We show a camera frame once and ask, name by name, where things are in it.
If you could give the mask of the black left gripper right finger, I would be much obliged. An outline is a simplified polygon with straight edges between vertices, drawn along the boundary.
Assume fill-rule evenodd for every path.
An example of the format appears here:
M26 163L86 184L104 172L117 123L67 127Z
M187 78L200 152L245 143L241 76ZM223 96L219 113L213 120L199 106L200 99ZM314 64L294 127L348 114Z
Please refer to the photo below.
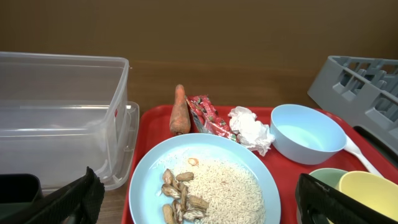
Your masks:
M308 174L300 174L295 189L297 221L301 224L372 224L397 222Z

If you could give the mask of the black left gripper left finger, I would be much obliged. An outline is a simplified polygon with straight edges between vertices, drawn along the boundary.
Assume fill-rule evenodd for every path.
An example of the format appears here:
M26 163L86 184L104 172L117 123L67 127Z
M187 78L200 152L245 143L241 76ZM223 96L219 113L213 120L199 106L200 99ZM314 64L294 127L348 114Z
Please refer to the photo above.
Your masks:
M98 221L104 199L104 184L91 168L77 180L16 213L1 216L1 223L82 223Z

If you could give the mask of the light green bowl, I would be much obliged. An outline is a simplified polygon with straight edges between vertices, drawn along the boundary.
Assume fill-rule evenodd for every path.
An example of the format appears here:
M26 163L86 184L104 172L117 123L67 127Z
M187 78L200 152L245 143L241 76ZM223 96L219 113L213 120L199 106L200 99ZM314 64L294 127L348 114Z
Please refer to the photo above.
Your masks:
M310 176L322 181L330 187L336 188L340 179L347 173L345 170L335 168L322 168L309 173Z

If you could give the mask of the yellow cup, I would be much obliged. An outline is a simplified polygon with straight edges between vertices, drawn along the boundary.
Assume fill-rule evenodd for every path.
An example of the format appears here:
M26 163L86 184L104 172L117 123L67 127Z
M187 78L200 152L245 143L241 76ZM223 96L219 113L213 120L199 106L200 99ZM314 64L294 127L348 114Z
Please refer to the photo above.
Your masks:
M351 171L340 178L336 189L397 221L397 184L390 180L369 172Z

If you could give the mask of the white plastic spoon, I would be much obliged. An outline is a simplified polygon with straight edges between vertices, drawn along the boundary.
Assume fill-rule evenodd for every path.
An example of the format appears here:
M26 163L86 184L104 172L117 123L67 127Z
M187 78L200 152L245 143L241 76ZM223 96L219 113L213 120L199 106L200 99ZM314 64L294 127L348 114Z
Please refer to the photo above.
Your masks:
M383 177L383 175L366 159L366 157L361 152L360 148L353 142L353 140L346 135L346 146L344 150L356 157L363 166L368 170L368 172Z

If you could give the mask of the light blue bowl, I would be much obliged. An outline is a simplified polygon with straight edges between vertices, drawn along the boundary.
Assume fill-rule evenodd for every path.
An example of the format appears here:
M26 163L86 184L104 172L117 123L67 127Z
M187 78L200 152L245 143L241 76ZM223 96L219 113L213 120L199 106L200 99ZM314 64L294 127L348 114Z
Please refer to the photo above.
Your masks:
M346 133L329 116L306 106L285 104L271 112L272 145L299 164L317 165L340 152Z

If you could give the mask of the white tissue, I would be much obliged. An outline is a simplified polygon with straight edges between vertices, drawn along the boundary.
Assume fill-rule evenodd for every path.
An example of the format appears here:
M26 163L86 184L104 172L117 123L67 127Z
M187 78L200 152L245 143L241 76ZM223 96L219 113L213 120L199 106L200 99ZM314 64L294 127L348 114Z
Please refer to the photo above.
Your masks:
M233 108L228 116L230 117L229 126L237 135L240 144L250 151L257 151L264 157L275 141L270 126L257 120L255 113L242 106Z

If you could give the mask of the light blue plate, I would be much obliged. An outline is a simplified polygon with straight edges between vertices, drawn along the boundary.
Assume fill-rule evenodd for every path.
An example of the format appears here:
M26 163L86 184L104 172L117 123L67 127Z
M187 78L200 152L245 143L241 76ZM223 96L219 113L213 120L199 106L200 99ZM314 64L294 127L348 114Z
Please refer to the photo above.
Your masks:
M160 194L162 174L179 160L219 159L237 163L250 171L265 199L265 224L280 223L281 202L273 176L266 165L242 145L212 134L183 134L153 147L138 163L128 190L129 213L134 223L163 223L162 206L172 199Z

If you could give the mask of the orange carrot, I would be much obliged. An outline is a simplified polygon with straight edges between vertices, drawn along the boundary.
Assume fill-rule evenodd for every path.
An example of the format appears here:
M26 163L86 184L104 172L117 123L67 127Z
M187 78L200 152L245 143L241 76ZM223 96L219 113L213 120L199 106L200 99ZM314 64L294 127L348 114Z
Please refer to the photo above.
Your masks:
M181 84L175 87L175 101L170 116L169 128L170 132L175 136L188 134L191 129L185 89Z

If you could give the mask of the red snack wrapper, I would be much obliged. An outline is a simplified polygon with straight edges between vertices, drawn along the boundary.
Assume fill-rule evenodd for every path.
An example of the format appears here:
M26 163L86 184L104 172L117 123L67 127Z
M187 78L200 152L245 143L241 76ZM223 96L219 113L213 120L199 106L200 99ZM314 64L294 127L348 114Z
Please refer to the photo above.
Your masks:
M186 96L185 100L200 133L214 134L238 142L237 136L219 115L207 95Z

